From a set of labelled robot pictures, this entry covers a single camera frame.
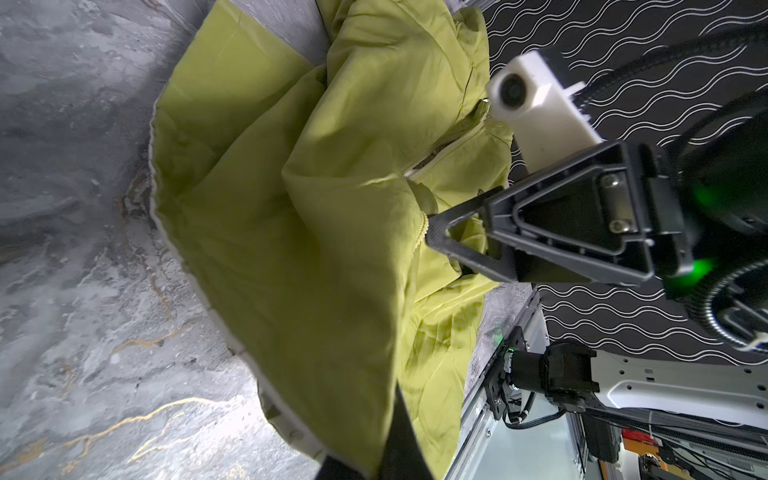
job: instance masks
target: metal frame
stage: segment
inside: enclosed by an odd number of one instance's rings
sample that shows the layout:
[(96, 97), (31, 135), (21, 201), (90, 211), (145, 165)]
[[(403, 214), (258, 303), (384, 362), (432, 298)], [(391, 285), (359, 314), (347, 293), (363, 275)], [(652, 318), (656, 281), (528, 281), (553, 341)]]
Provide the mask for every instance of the metal frame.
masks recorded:
[(768, 429), (768, 366), (721, 366), (598, 351), (595, 396), (605, 406), (667, 410)]

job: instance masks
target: black wavy patterned fabric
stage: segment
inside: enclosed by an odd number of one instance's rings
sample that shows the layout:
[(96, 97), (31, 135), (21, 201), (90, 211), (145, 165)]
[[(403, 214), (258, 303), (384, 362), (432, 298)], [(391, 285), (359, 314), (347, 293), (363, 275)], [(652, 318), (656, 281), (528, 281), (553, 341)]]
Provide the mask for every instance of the black wavy patterned fabric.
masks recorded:
[[(553, 47), (589, 82), (663, 45), (734, 25), (768, 20), (754, 0), (514, 0), (485, 10), (491, 73), (534, 48)], [(768, 86), (768, 49), (750, 46), (649, 70), (592, 101), (584, 112), (605, 139), (665, 145), (709, 112)], [(748, 117), (710, 125), (690, 141), (707, 143)], [(526, 175), (512, 145), (514, 182)], [(736, 351), (688, 321), (658, 280), (639, 288), (540, 285), (552, 340), (577, 339), (623, 355), (687, 362), (758, 365), (768, 358)]]

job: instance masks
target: gray marble surface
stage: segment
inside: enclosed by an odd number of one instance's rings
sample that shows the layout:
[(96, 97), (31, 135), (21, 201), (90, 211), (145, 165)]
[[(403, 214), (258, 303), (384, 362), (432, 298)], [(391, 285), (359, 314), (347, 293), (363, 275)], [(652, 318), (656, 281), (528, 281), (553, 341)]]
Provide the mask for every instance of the gray marble surface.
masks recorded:
[[(239, 2), (322, 62), (313, 0)], [(314, 476), (147, 215), (152, 105), (212, 3), (0, 4), (0, 478)]]

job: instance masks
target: black bracket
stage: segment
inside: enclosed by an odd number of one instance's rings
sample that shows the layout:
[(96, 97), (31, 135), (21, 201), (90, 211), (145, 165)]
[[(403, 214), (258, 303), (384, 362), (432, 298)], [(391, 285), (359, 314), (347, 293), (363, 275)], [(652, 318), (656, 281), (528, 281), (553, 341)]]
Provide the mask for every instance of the black bracket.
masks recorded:
[[(600, 144), (430, 217), (426, 243), (497, 281), (630, 286), (649, 280), (656, 266), (679, 274), (693, 259), (662, 160), (647, 145)], [(487, 253), (448, 235), (474, 215), (489, 238)]]
[(509, 359), (510, 350), (526, 350), (525, 339), (523, 338), (523, 329), (516, 326), (512, 329), (509, 336), (504, 339), (496, 349), (495, 358), (489, 364), (483, 380), (483, 389), (485, 390), (485, 399), (491, 408), (493, 418), (501, 420), (506, 405), (512, 400), (514, 394), (507, 382), (507, 372), (505, 364)]

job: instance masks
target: green led light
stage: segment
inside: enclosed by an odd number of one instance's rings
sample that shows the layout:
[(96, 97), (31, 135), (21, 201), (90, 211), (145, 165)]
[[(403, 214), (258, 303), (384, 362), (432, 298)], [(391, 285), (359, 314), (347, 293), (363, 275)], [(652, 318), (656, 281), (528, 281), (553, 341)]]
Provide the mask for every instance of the green led light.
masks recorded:
[(694, 260), (694, 269), (686, 276), (670, 278), (664, 281), (664, 289), (667, 295), (672, 298), (679, 298), (688, 295), (697, 283), (717, 266), (717, 259), (701, 258)]
[(718, 204), (717, 195), (715, 195), (712, 189), (702, 187), (701, 185), (697, 185), (694, 188), (694, 197), (696, 197), (696, 201), (702, 207), (713, 208)]

